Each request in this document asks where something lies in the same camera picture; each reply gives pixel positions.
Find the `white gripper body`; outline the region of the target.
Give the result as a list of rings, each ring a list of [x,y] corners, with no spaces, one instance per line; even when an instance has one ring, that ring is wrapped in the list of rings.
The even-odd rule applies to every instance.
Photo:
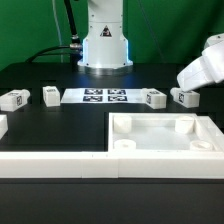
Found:
[[[224,33],[206,40],[201,56],[177,75],[177,81],[184,92],[224,81]]]

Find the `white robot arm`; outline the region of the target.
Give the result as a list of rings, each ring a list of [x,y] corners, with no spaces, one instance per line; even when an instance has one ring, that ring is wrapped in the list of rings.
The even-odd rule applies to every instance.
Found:
[[[188,66],[184,91],[224,81],[224,0],[87,0],[79,65],[98,74],[135,62]]]

